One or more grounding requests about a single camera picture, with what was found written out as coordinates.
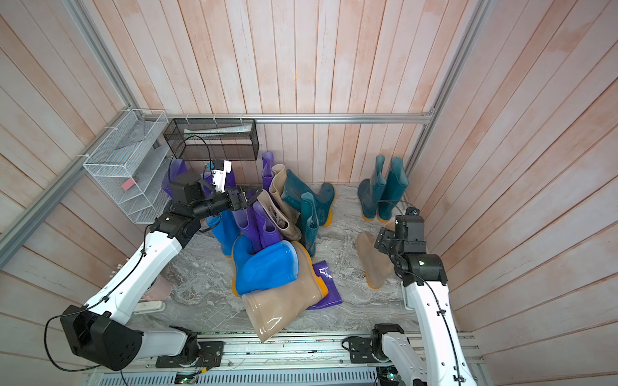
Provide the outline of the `large beige boot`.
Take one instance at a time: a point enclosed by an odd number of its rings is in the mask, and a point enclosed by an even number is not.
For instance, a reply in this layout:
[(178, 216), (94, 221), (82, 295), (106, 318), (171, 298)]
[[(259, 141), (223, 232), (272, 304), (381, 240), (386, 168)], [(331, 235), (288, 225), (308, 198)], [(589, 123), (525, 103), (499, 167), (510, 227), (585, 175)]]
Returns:
[(299, 276), (285, 286), (244, 294), (241, 298), (249, 321), (262, 343), (279, 333), (328, 294), (324, 280), (318, 277), (312, 259), (299, 241), (291, 243), (299, 260)]

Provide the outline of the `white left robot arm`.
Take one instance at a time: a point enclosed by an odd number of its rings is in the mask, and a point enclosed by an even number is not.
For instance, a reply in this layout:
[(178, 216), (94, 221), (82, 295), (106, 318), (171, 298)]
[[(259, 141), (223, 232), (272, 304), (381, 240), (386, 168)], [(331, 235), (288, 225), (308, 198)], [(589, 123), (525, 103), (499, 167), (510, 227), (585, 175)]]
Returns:
[(194, 365), (201, 350), (196, 332), (178, 326), (138, 331), (127, 323), (162, 270), (200, 231), (202, 220), (246, 209), (258, 194), (227, 188), (205, 195), (198, 183), (189, 183), (167, 203), (145, 232), (142, 245), (108, 284), (82, 307), (70, 306), (59, 315), (71, 352), (113, 371), (135, 360), (161, 356), (182, 367)]

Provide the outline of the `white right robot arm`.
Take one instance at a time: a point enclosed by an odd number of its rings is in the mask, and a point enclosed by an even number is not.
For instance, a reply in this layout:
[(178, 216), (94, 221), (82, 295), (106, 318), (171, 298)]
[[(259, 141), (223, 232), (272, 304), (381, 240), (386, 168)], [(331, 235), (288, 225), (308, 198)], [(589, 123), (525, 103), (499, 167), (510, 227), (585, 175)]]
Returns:
[(404, 299), (415, 311), (424, 356), (395, 325), (377, 324), (374, 355), (389, 360), (405, 385), (475, 385), (452, 316), (447, 274), (440, 256), (426, 252), (424, 220), (409, 207), (395, 218), (394, 230), (382, 228), (374, 247), (386, 254), (402, 280)]

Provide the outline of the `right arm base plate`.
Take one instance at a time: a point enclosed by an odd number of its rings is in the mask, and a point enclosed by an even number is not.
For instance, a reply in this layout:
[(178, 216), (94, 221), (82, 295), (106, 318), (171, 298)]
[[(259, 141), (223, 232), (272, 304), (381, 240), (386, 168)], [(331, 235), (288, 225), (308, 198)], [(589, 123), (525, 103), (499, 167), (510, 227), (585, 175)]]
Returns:
[(375, 339), (349, 336), (342, 340), (341, 347), (349, 353), (352, 363), (388, 363)]

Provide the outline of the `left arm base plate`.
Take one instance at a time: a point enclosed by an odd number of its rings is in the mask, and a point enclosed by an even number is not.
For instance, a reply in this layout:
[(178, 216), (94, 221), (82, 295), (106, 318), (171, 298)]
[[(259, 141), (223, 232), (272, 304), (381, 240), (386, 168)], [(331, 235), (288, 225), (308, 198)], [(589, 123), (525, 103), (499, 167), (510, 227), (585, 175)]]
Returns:
[(194, 342), (179, 355), (162, 355), (156, 368), (216, 368), (220, 366), (225, 343), (223, 341)]

